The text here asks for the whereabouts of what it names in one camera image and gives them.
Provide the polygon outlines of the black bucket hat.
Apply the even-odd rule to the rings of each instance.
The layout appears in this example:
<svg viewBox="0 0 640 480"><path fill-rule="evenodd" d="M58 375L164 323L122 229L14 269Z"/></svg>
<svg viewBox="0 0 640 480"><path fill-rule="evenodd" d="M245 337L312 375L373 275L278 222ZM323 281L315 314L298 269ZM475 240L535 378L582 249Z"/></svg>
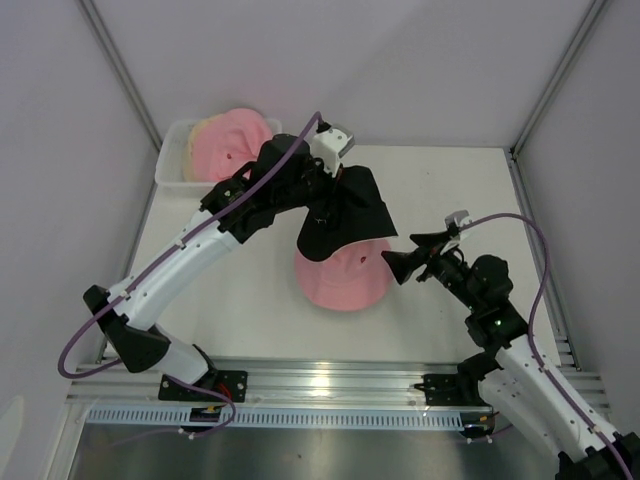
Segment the black bucket hat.
<svg viewBox="0 0 640 480"><path fill-rule="evenodd" d="M351 166L342 170L330 197L309 209L297 248L321 262L347 245L397 235L372 171Z"/></svg>

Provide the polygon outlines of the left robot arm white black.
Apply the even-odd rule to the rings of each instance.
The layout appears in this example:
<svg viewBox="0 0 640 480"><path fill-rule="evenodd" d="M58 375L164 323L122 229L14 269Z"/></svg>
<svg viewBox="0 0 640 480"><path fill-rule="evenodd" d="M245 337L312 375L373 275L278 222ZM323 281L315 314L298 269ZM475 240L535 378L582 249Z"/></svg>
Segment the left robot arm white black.
<svg viewBox="0 0 640 480"><path fill-rule="evenodd" d="M306 142L277 134L258 158L218 182L171 244L146 267L119 283L94 285L83 300L131 373L158 369L178 378L194 400L216 388L215 368L205 353L171 337L159 316L204 269L241 246L275 216L324 204L337 188L351 134L331 127Z"/></svg>

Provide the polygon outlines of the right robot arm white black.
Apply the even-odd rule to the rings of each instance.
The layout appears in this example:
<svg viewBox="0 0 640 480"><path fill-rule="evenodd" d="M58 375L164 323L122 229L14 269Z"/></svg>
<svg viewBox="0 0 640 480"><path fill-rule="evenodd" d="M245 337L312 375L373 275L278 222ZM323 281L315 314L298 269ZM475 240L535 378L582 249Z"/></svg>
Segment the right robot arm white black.
<svg viewBox="0 0 640 480"><path fill-rule="evenodd" d="M581 396L538 348L530 322L509 299L506 261L482 255L467 264L452 241L456 226L416 234L416 249L384 251L396 281L437 280L469 311L465 320L479 354L457 367L456 392L483 402L539 450L558 461L559 479L636 479L639 437L623 434Z"/></svg>

